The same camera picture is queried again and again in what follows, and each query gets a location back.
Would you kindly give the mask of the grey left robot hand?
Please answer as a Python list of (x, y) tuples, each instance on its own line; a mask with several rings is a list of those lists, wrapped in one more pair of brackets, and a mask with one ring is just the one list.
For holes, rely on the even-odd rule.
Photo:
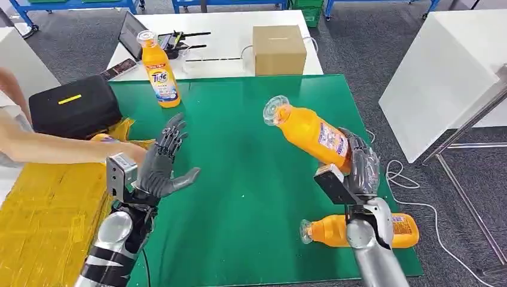
[(199, 167), (193, 167), (182, 176), (172, 176), (175, 155), (188, 136), (183, 131), (185, 125), (183, 113), (174, 115), (150, 146), (138, 172), (136, 186), (140, 190), (163, 198), (193, 184), (198, 178), (201, 172)]

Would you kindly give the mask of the person's right hand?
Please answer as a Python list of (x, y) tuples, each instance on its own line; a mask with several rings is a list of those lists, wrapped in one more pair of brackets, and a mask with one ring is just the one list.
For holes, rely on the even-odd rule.
[(130, 159), (135, 161), (138, 166), (142, 165), (147, 154), (147, 150), (128, 142), (114, 143), (116, 153), (124, 153)]

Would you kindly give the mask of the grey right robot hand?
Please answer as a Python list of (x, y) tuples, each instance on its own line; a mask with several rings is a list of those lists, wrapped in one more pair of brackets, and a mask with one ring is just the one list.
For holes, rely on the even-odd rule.
[(354, 195), (377, 197), (380, 184), (380, 162), (373, 149), (358, 135), (340, 127), (349, 142), (351, 154), (350, 173), (344, 178), (344, 186)]

